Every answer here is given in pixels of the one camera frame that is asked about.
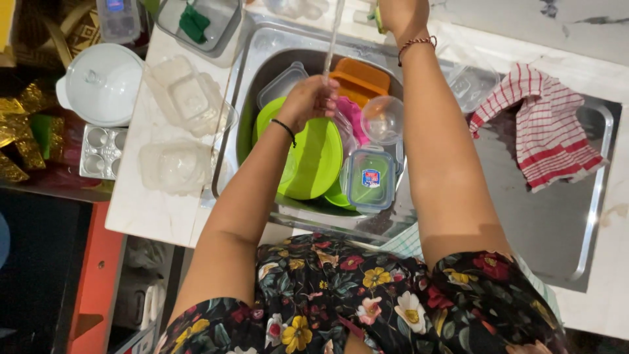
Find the woman's left arm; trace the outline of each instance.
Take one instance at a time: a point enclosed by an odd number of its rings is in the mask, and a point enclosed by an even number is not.
[[[295,134],[313,117],[332,116],[338,83],[299,83],[276,119]],[[219,197],[201,231],[170,321],[201,301],[233,297],[253,305],[255,253],[269,219],[292,139],[270,123]]]

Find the blue label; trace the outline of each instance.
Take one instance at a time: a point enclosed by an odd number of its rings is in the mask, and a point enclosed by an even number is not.
[[[362,185],[368,188],[380,187],[380,172],[374,169],[365,169],[362,172]]]
[[[125,8],[123,0],[107,0],[107,9],[115,13]]]

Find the hand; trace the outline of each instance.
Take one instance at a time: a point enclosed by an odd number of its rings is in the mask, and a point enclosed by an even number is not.
[[[380,0],[379,4],[382,26],[393,33],[398,47],[411,39],[429,36],[428,0]]]
[[[286,124],[293,133],[304,130],[312,118],[334,117],[339,84],[330,79],[323,84],[323,76],[311,76],[292,88],[282,105],[277,120]]]

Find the red striped towel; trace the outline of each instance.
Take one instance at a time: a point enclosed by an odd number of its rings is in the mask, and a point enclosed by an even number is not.
[[[608,163],[577,120],[583,97],[529,65],[517,64],[496,86],[472,116],[470,132],[478,138],[483,123],[520,101],[516,156],[533,193],[559,179],[577,182]]]

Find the floral fabric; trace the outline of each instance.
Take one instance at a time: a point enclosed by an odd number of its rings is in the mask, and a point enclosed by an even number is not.
[[[567,353],[563,330],[511,256],[415,258],[319,234],[258,249],[255,305],[210,299],[181,314],[160,354]]]

